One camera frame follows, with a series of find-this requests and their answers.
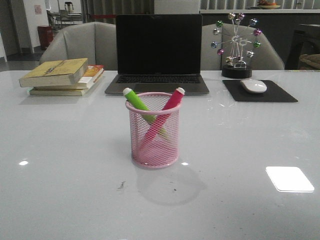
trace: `green marker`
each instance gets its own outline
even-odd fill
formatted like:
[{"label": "green marker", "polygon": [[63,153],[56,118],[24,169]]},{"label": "green marker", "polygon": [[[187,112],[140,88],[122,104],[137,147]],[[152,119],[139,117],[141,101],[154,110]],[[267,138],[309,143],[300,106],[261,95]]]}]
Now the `green marker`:
[{"label": "green marker", "polygon": [[[123,90],[123,95],[136,109],[149,111],[149,108],[144,104],[143,101],[141,101],[139,96],[136,95],[136,93],[131,88],[129,87],[125,88]],[[154,115],[141,115],[141,116],[143,117],[144,120],[147,121],[149,125],[151,125],[156,120],[156,117]],[[165,139],[168,139],[168,134],[163,127],[160,129],[159,135]]]}]

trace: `chair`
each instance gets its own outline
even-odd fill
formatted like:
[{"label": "chair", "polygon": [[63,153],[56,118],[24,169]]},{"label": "chair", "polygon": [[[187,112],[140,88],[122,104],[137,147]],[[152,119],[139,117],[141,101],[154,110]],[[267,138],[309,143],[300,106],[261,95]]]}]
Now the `chair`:
[{"label": "chair", "polygon": [[320,70],[320,54],[302,54],[299,56],[299,70]]},{"label": "chair", "polygon": [[[216,24],[205,25],[202,27],[202,46],[201,46],[201,70],[221,70],[222,66],[226,64],[225,57],[228,55],[228,50],[231,49],[231,44],[224,43],[223,47],[226,52],[219,56],[217,50],[220,48],[211,48],[211,43],[216,41],[223,43],[231,40],[234,35],[234,26],[232,24],[224,23],[222,28],[219,28],[224,34],[213,34],[213,29],[217,28]],[[246,36],[249,41],[254,42],[256,37],[251,34],[254,28],[247,26],[239,26],[238,33],[241,36]],[[276,50],[272,47],[266,36],[262,33],[257,37],[261,46],[254,48],[246,46],[246,49],[253,50],[254,55],[252,58],[245,57],[246,63],[253,70],[284,70],[285,65],[282,59],[277,54]]]},{"label": "chair", "polygon": [[62,22],[64,22],[64,24],[66,24],[66,22],[69,22],[70,24],[71,23],[75,24],[72,17],[69,16],[68,10],[60,10],[59,13],[60,13],[60,16],[57,16],[55,18],[55,20],[60,21],[60,28],[61,29],[62,29]]},{"label": "chair", "polygon": [[47,18],[48,18],[49,25],[54,28],[55,27],[55,21],[56,21],[55,17],[52,15],[52,13],[49,10],[46,11],[46,15],[47,15]]},{"label": "chair", "polygon": [[116,26],[93,21],[65,27],[42,54],[40,64],[78,58],[104,65],[105,70],[117,70]]}]

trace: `laptop keyboard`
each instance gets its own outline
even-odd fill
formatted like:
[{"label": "laptop keyboard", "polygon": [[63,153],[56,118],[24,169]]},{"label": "laptop keyboard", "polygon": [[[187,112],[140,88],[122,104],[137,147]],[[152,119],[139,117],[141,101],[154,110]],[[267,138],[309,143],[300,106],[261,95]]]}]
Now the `laptop keyboard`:
[{"label": "laptop keyboard", "polygon": [[120,76],[117,83],[198,84],[200,81],[196,75],[127,75]]}]

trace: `laptop screen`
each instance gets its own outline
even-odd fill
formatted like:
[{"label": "laptop screen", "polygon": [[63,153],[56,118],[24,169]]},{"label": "laptop screen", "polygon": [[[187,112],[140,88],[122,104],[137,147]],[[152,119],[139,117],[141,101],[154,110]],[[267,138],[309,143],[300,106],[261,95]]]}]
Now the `laptop screen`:
[{"label": "laptop screen", "polygon": [[118,15],[119,74],[199,74],[200,14]]}]

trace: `pen holder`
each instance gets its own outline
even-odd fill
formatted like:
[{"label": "pen holder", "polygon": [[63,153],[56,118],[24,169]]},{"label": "pen holder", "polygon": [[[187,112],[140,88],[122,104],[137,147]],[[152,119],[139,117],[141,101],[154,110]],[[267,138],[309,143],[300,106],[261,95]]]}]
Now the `pen holder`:
[{"label": "pen holder", "polygon": [[125,102],[129,109],[132,159],[146,168],[167,167],[173,164],[179,155],[180,104],[162,110],[171,96],[170,93],[145,92],[138,96],[149,111],[136,109],[129,101]]}]

